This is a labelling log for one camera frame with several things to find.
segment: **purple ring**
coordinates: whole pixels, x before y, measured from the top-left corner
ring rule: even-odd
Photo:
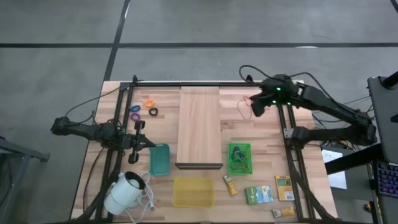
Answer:
[[[130,118],[132,121],[138,121],[141,119],[141,116],[139,115],[139,113],[132,113]]]

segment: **wooden board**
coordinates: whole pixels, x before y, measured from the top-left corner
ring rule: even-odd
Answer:
[[[119,82],[105,82],[101,94],[107,93],[119,86]],[[288,175],[286,153],[280,122],[276,107],[266,108],[266,112],[260,118],[252,116],[245,120],[237,110],[237,104],[243,95],[259,93],[254,87],[221,87],[220,88],[220,120],[221,120],[221,150],[224,166],[220,170],[180,170],[173,166],[177,160],[178,123],[180,112],[180,88],[178,87],[146,87],[135,88],[132,105],[141,105],[141,118],[146,121],[143,133],[155,143],[167,143],[171,153],[170,175],[163,177],[151,177],[149,185],[154,191],[155,210],[147,211],[144,222],[294,222],[297,217],[282,217],[274,219],[271,214],[273,208],[294,206],[293,202],[280,202],[277,199],[275,175]],[[105,122],[113,117],[116,105],[117,92],[100,99],[96,115],[97,122]],[[155,99],[159,109],[156,117],[148,115],[148,109],[143,102]],[[239,109],[245,117],[249,117],[250,109],[242,101]],[[312,114],[309,110],[294,109],[298,126],[313,128]],[[129,120],[129,133],[134,133],[134,123]],[[252,146],[254,173],[250,176],[233,176],[238,194],[230,197],[228,189],[223,182],[223,176],[228,174],[227,155],[229,142],[248,142]],[[78,191],[73,206],[72,217],[78,217],[82,213],[83,190],[88,173],[95,157],[101,150],[97,142],[90,142],[85,157],[85,163],[81,173]],[[130,165],[128,156],[123,158],[122,170],[131,170],[142,173],[149,169],[149,150],[143,149],[137,164]],[[100,155],[94,168],[88,185],[86,201],[91,202],[98,193],[103,173],[106,152]],[[337,217],[335,204],[331,194],[328,177],[322,160],[319,147],[307,146],[303,150],[305,167],[307,169],[310,188],[320,203]],[[178,176],[207,177],[215,181],[215,207],[204,208],[177,208],[172,206],[172,191],[174,178]],[[271,185],[275,198],[272,203],[248,206],[244,189],[256,185]],[[305,200],[300,194],[303,210]],[[133,218],[138,220],[142,210],[132,212]],[[127,213],[114,216],[115,222],[131,222]]]
[[[176,166],[222,166],[219,92],[219,87],[181,87]]]

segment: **wooden cutting board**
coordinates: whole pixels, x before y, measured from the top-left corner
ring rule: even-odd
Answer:
[[[177,162],[180,169],[220,169],[219,87],[181,87]]]

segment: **keyboard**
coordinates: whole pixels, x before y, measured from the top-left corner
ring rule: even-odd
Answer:
[[[375,175],[379,194],[398,198],[398,166],[377,161]]]

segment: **white paper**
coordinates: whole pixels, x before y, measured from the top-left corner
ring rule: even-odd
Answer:
[[[330,161],[340,158],[342,156],[343,156],[343,153],[341,153],[341,152],[332,152],[332,151],[328,151],[328,150],[322,150],[322,157],[323,157],[324,162],[330,162]],[[346,173],[344,171],[341,171],[341,172],[338,172],[335,174],[330,174],[328,177],[329,177],[330,187],[347,189]]]

